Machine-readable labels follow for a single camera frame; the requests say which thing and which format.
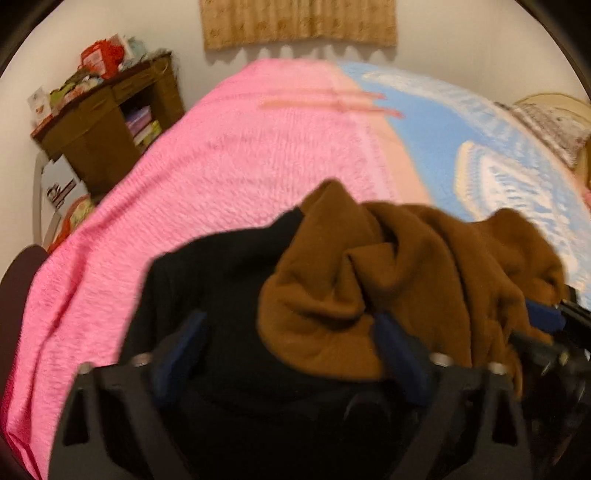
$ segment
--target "black cloth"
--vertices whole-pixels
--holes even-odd
[[[395,386],[300,373],[258,336],[259,292],[302,218],[294,209],[266,228],[197,239],[147,274],[119,361],[152,351],[195,310],[207,314],[209,343],[178,404],[163,411],[203,480],[379,478],[394,457],[403,417]]]

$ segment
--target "white wall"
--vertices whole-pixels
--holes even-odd
[[[174,50],[187,107],[248,62],[269,56],[393,64],[503,102],[542,91],[586,98],[550,36],[514,0],[398,0],[398,23],[396,49],[308,41],[204,53],[199,0],[64,0],[0,77],[0,275],[33,240],[38,150],[29,137],[27,97],[39,86],[59,87],[84,48],[117,32],[137,35],[149,48]]]
[[[393,64],[507,103],[548,91],[587,98],[552,38],[515,0],[398,0],[397,48],[319,40],[217,53],[203,51],[198,0],[151,0],[150,8],[137,15],[145,2],[126,0],[124,23],[149,47],[174,50],[187,106],[249,61],[263,57]]]

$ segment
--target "bedsheet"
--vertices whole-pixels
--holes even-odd
[[[162,135],[35,276],[0,412],[35,478],[47,478],[78,365],[116,360],[151,259],[269,223],[328,177],[359,201],[430,203],[464,220],[516,208],[591,303],[591,219],[578,187],[504,111],[396,69],[261,60]]]

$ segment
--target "pink blanket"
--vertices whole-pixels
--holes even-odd
[[[41,267],[1,416],[34,477],[47,478],[78,365],[116,360],[154,257],[197,236],[271,222],[327,177],[358,200],[399,198],[367,112],[261,107],[277,96],[334,102],[354,96],[351,88],[327,63],[250,65],[163,135]]]

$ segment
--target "brown fleece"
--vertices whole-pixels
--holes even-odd
[[[427,206],[359,205],[334,180],[301,210],[259,297],[259,335],[280,360],[311,375],[380,379],[372,313],[387,311],[463,367],[505,364],[521,392],[509,334],[550,341],[530,326],[524,295],[551,305],[565,286],[558,256],[519,213],[465,223]]]

